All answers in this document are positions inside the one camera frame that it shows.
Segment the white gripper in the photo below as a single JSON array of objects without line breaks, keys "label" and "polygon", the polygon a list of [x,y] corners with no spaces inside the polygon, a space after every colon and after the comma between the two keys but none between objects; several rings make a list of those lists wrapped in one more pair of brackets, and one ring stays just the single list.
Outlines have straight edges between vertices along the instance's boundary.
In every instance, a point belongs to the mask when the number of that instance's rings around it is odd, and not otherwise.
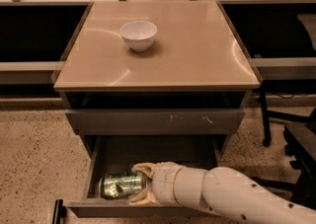
[{"label": "white gripper", "polygon": [[146,187],[139,194],[133,195],[127,202],[131,206],[158,205],[178,206],[174,194],[174,183],[183,166],[173,162],[137,163],[131,170],[141,172],[152,179],[151,187]]}]

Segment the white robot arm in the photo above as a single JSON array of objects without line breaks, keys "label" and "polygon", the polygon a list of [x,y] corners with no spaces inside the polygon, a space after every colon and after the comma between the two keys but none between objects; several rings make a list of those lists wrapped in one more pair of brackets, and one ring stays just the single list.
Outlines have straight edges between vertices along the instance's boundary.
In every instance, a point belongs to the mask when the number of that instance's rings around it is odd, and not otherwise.
[{"label": "white robot arm", "polygon": [[163,162],[136,164],[132,170],[149,179],[135,205],[183,206],[242,224],[316,224],[316,210],[285,200],[231,168],[208,171]]}]

